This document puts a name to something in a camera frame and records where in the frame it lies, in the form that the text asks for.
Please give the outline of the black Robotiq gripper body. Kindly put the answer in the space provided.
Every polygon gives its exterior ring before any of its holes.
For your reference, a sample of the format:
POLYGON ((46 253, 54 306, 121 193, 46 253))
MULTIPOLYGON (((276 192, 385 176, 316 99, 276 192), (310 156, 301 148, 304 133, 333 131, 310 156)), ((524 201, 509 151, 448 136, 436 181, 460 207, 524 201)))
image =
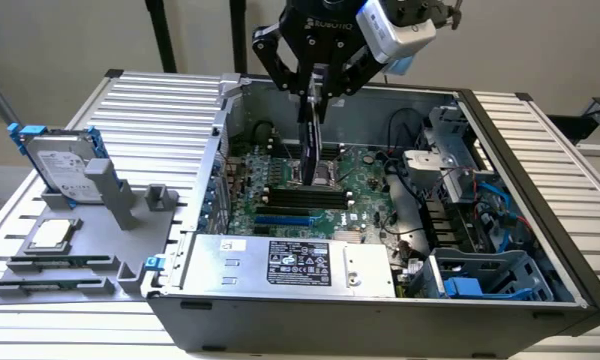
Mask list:
POLYGON ((314 40, 314 62, 329 64, 337 41, 362 37, 356 21, 362 1, 288 1, 278 17, 281 36, 296 59, 314 40))

